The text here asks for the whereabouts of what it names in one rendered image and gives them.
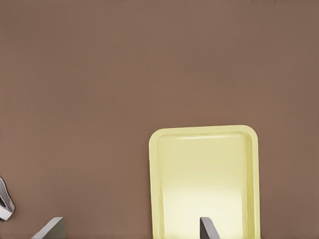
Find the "shiny silver metal object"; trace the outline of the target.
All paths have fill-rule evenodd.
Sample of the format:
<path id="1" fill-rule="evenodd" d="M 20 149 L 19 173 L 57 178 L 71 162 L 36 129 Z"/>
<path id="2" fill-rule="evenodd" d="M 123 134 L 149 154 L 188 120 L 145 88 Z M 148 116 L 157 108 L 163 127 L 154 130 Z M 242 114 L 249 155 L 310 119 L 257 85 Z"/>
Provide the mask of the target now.
<path id="1" fill-rule="evenodd" d="M 7 221 L 14 211 L 15 205 L 9 196 L 4 180 L 0 177 L 0 223 Z"/>

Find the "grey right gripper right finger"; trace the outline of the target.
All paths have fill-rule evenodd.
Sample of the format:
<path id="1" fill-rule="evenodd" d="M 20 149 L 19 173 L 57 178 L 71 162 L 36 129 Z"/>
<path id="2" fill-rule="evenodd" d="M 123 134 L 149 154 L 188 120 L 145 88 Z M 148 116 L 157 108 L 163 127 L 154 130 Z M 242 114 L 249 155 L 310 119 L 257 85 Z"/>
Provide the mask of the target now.
<path id="1" fill-rule="evenodd" d="M 200 239 L 221 239 L 209 217 L 200 218 Z"/>

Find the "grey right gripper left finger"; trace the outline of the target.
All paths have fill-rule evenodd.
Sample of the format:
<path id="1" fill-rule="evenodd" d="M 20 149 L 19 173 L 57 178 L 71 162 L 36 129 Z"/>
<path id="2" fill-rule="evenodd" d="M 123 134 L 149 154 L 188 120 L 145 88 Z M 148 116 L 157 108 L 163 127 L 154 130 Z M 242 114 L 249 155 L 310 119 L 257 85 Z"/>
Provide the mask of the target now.
<path id="1" fill-rule="evenodd" d="M 31 239 L 66 239 L 66 219 L 54 217 Z"/>

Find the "pale yellow rectangular tray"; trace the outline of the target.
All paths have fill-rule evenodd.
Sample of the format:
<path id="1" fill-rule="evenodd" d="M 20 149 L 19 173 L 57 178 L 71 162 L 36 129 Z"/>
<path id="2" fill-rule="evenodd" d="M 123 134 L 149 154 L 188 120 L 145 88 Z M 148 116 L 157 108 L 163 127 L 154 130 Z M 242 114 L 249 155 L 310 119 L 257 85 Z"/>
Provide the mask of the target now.
<path id="1" fill-rule="evenodd" d="M 163 128 L 149 139 L 154 239 L 261 239 L 259 154 L 247 125 Z"/>

